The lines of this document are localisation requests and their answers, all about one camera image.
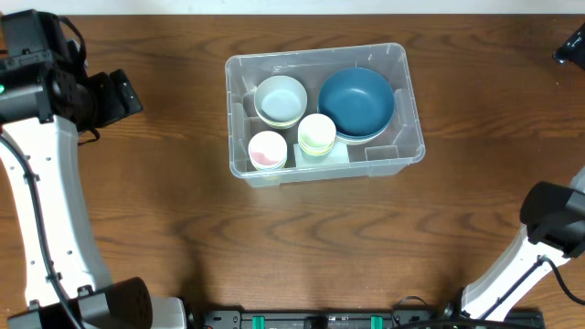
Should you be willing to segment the light blue cup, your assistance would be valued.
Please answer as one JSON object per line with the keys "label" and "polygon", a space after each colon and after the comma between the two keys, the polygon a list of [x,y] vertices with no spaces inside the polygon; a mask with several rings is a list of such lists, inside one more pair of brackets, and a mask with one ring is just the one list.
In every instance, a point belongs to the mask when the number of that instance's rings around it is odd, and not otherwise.
{"label": "light blue cup", "polygon": [[250,162],[257,170],[278,170],[278,169],[284,168],[284,166],[286,164],[286,158],[282,159],[277,164],[261,164],[261,163],[255,161],[254,159],[250,159]]}

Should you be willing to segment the yellow cup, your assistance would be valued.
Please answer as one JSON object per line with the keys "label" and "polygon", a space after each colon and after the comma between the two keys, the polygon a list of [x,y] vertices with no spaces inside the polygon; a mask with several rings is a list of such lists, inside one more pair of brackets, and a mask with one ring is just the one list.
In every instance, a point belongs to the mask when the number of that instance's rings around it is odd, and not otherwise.
{"label": "yellow cup", "polygon": [[257,163],[253,163],[252,162],[252,166],[257,171],[261,171],[261,172],[272,172],[272,171],[277,171],[277,170],[283,169],[284,166],[285,166],[285,163],[279,163],[279,164],[275,164],[275,165],[261,165],[261,164],[257,164]]}
{"label": "yellow cup", "polygon": [[326,147],[312,147],[312,146],[308,146],[304,143],[300,143],[299,146],[301,149],[304,149],[308,152],[321,153],[321,152],[331,151],[334,145],[331,143]]}

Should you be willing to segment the white small bowl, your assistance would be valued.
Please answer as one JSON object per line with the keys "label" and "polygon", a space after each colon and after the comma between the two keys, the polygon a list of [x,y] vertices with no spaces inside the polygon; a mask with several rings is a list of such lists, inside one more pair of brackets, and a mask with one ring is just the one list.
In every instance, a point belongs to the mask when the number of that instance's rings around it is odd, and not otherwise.
{"label": "white small bowl", "polygon": [[301,112],[296,118],[286,121],[286,122],[276,122],[268,118],[267,115],[264,115],[261,111],[256,111],[258,116],[261,118],[263,122],[269,125],[271,128],[285,130],[292,128],[304,115],[304,112]]}

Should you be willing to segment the large beige bowl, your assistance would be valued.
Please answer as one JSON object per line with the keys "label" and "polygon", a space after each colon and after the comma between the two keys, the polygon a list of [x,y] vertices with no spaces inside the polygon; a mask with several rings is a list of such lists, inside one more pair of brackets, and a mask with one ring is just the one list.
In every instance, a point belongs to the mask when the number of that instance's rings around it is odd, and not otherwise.
{"label": "large beige bowl", "polygon": [[348,136],[348,135],[344,135],[340,132],[336,133],[336,140],[339,143],[345,143],[348,145],[360,145],[360,144],[364,144],[364,143],[369,143],[371,141],[373,141],[375,138],[379,137],[384,131],[380,130],[377,133],[373,133],[371,135],[368,136]]}

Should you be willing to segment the mint green cup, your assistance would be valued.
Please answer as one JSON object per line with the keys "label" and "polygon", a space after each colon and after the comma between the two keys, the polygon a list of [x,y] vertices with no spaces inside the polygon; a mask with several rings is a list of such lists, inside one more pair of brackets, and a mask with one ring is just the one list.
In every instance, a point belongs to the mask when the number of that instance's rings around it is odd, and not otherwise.
{"label": "mint green cup", "polygon": [[308,152],[304,149],[301,149],[301,151],[302,151],[303,156],[312,157],[312,158],[324,157],[330,153],[330,151],[321,152],[321,153],[312,153],[312,152]]}

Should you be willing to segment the clear plastic storage container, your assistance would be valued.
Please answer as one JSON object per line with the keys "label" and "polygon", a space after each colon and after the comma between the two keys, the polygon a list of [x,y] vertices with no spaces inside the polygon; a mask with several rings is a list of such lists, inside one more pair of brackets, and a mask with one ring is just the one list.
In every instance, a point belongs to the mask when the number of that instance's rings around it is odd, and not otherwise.
{"label": "clear plastic storage container", "polygon": [[[394,90],[395,114],[389,126],[373,141],[348,145],[348,164],[295,166],[293,146],[297,129],[282,130],[288,145],[283,169],[257,171],[250,162],[250,139],[269,125],[255,111],[253,96],[267,78],[277,75],[299,80],[308,95],[306,111],[317,111],[318,93],[335,72],[348,68],[371,69],[381,74]],[[287,52],[237,55],[225,64],[231,173],[252,187],[279,186],[314,180],[356,176],[395,175],[425,155],[426,147],[410,76],[407,52],[398,43],[341,48],[318,48]]]}

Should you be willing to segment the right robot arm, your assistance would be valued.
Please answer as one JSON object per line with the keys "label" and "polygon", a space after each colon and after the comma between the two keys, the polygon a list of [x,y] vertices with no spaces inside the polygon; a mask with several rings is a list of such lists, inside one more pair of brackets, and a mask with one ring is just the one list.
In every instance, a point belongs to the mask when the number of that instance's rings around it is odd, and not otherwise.
{"label": "right robot arm", "polygon": [[445,310],[457,320],[501,323],[512,308],[548,273],[573,302],[558,268],[584,253],[584,172],[569,186],[535,184],[520,209],[520,229],[504,253],[477,281],[467,285],[458,303]]}

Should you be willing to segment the dark blue bowl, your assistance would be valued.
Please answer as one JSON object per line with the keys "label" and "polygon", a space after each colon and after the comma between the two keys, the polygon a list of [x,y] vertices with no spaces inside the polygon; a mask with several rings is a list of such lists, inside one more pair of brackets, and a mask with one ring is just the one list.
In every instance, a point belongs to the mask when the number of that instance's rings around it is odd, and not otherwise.
{"label": "dark blue bowl", "polygon": [[395,105],[394,90],[379,73],[365,68],[341,69],[331,75],[318,94],[319,107],[373,107]]}
{"label": "dark blue bowl", "polygon": [[365,139],[385,130],[393,116],[393,106],[319,107],[318,112],[330,118],[337,134],[352,139]]}

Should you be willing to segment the cream white cup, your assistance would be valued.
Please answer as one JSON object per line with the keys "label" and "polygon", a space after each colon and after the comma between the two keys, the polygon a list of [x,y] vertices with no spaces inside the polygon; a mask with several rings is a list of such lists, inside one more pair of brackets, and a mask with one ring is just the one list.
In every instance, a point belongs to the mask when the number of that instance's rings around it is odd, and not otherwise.
{"label": "cream white cup", "polygon": [[334,143],[336,128],[326,115],[314,113],[303,118],[298,127],[298,142],[312,147],[326,147]]}

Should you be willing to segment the grey small bowl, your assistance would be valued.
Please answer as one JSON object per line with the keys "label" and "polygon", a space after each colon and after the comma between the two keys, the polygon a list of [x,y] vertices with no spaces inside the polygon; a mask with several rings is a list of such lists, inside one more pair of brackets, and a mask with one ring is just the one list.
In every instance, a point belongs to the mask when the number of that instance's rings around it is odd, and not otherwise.
{"label": "grey small bowl", "polygon": [[253,104],[269,119],[286,122],[305,112],[308,95],[303,84],[289,76],[272,76],[256,89]]}

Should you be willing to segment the pink cup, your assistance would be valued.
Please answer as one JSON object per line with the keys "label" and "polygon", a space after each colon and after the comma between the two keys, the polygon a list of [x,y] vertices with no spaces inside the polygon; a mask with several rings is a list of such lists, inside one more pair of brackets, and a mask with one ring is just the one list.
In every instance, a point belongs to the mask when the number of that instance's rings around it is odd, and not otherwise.
{"label": "pink cup", "polygon": [[248,153],[250,159],[263,164],[273,165],[286,158],[288,145],[284,138],[273,131],[256,133],[249,142]]}

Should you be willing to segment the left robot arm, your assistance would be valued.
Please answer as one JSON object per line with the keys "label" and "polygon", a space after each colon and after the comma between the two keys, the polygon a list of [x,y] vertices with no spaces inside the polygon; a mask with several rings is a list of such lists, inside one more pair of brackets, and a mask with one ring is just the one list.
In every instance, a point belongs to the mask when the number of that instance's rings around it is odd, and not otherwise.
{"label": "left robot arm", "polygon": [[26,257],[27,310],[11,328],[185,328],[178,298],[153,297],[144,281],[114,282],[97,248],[82,192],[83,133],[142,110],[122,70],[89,75],[81,34],[64,16],[3,16],[1,161]]}

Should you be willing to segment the yellow cup front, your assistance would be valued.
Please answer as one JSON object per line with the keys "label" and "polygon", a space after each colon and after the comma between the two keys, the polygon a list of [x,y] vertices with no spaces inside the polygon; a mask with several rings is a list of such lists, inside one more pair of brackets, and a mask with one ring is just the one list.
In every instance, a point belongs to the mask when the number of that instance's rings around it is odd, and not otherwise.
{"label": "yellow cup front", "polygon": [[312,147],[312,146],[308,146],[304,143],[300,143],[299,146],[301,149],[304,149],[308,152],[321,153],[321,152],[331,151],[334,145],[331,143],[326,147]]}

